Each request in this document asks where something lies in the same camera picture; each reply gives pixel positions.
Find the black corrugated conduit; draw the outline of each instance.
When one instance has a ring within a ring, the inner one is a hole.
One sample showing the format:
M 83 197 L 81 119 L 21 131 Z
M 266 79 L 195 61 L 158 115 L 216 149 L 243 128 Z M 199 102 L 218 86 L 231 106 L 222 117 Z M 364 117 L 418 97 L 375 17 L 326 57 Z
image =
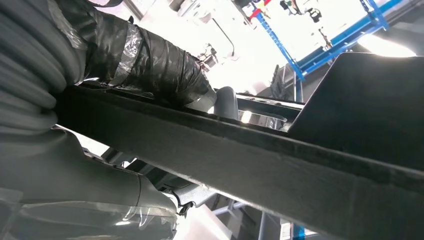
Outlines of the black corrugated conduit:
M 50 93 L 84 74 L 83 54 L 46 13 L 25 0 L 0 1 L 0 134 L 49 131 L 57 122 Z

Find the clear tape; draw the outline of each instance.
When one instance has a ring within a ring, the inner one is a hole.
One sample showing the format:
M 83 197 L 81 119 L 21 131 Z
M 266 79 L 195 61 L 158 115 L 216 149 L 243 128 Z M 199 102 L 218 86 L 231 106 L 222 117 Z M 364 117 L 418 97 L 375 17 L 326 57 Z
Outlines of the clear tape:
M 65 18 L 58 4 L 54 0 L 47 0 L 47 4 L 51 18 L 56 24 L 56 27 L 59 28 L 63 34 L 65 34 L 72 47 L 74 49 L 86 50 L 87 44 L 81 39 L 77 31 L 72 28 L 72 25 Z
M 177 215 L 159 207 L 86 201 L 21 204 L 0 198 L 0 208 L 11 209 L 0 216 L 0 237 L 9 239 L 172 240 L 177 227 Z
M 128 32 L 126 34 L 125 46 L 123 48 L 122 56 L 119 65 L 116 69 L 113 80 L 109 85 L 118 86 L 124 82 L 133 69 L 136 63 L 137 54 L 140 50 L 142 42 L 142 35 L 136 25 L 128 24 Z

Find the blue vehicle lift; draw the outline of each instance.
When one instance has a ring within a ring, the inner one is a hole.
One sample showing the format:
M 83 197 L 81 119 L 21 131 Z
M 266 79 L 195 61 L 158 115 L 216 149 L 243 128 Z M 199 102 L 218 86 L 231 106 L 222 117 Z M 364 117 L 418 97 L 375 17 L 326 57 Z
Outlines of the blue vehicle lift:
M 262 27 L 266 30 L 281 53 L 287 59 L 288 64 L 290 64 L 291 68 L 295 72 L 295 76 L 297 76 L 295 78 L 296 84 L 294 84 L 296 88 L 296 94 L 294 98 L 295 101 L 301 101 L 300 96 L 302 95 L 302 82 L 305 81 L 305 76 L 307 74 L 315 71 L 327 62 L 335 59 L 339 54 L 353 47 L 363 35 L 373 34 L 382 28 L 387 30 L 389 28 L 389 24 L 385 20 L 383 14 L 400 3 L 402 0 L 389 0 L 381 7 L 378 7 L 374 0 L 359 1 L 361 2 L 368 16 L 362 18 L 347 30 L 333 38 L 331 40 L 333 47 L 329 50 L 325 51 L 322 48 L 319 48 L 300 61 L 296 61 L 290 56 L 289 52 L 283 46 L 275 32 L 271 29 L 262 13 L 259 13 L 256 16 Z

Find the red object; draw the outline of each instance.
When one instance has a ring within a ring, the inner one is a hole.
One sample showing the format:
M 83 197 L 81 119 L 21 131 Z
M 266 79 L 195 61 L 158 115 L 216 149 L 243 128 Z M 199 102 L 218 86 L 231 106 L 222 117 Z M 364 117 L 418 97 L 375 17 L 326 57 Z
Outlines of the red object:
M 263 0 L 263 5 L 266 6 L 267 4 L 269 4 L 271 2 L 271 0 Z M 260 14 L 262 11 L 257 8 L 252 15 L 250 15 L 249 20 L 252 20 L 252 18 L 256 17 L 258 14 Z

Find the plastic cover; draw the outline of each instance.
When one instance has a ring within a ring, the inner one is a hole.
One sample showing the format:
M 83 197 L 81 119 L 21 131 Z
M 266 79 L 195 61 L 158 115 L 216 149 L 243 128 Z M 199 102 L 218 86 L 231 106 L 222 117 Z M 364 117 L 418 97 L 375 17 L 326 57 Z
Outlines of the plastic cover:
M 169 41 L 100 12 L 87 0 L 56 2 L 72 25 L 69 31 L 76 31 L 88 45 L 89 78 L 111 87 L 150 92 L 174 105 L 187 105 L 213 92 L 199 60 Z
M 171 240 L 176 233 L 175 214 L 157 207 L 84 201 L 21 204 L 20 196 L 0 188 L 0 239 Z

